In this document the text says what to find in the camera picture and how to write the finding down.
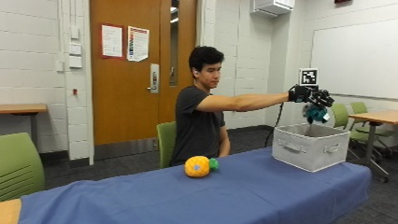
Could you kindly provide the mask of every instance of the desk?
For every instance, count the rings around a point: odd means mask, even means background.
[[[0,114],[12,114],[17,116],[29,116],[30,138],[37,147],[37,120],[38,112],[46,112],[46,105],[0,105]]]
[[[21,200],[13,199],[0,203],[0,223],[16,224],[21,211]]]
[[[375,126],[379,126],[382,123],[392,124],[392,125],[398,124],[398,110],[384,110],[384,111],[376,111],[364,114],[352,114],[350,115],[350,118],[364,119],[370,122],[370,139],[367,144],[366,157],[363,159],[354,161],[354,163],[367,165],[367,167],[379,176],[382,176],[380,181],[387,183],[388,173],[371,159],[372,142],[374,142]]]
[[[218,164],[203,178],[177,166],[33,193],[18,223],[331,223],[368,197],[366,166],[342,162],[308,173],[268,148]]]

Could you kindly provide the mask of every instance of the small green object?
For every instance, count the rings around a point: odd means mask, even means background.
[[[218,169],[218,161],[214,158],[209,160],[209,167],[213,171]]]

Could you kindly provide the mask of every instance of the wooden door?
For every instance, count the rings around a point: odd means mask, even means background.
[[[181,88],[191,84],[186,55],[195,43],[197,1],[179,2],[179,15],[185,17],[179,18],[179,26],[185,32],[179,48],[179,54],[185,58],[179,64],[185,67],[179,69],[177,87],[169,87],[167,82],[170,1],[90,0],[89,4],[94,145],[153,138],[157,136],[155,125],[174,120],[177,94]],[[126,43],[122,60],[101,58],[102,23],[123,26],[125,39],[127,26],[149,30],[149,56],[145,60],[130,62],[125,59]],[[158,94],[147,90],[150,63],[161,66]]]

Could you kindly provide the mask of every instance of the fabric bin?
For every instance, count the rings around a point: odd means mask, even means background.
[[[275,159],[316,172],[346,160],[350,132],[318,124],[274,128]]]

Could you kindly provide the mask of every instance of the man's hand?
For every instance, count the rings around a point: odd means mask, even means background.
[[[288,90],[288,101],[295,103],[307,103],[311,97],[312,89],[306,86],[292,86]]]
[[[312,92],[308,102],[318,107],[331,107],[334,99],[330,97],[327,91],[319,90]]]

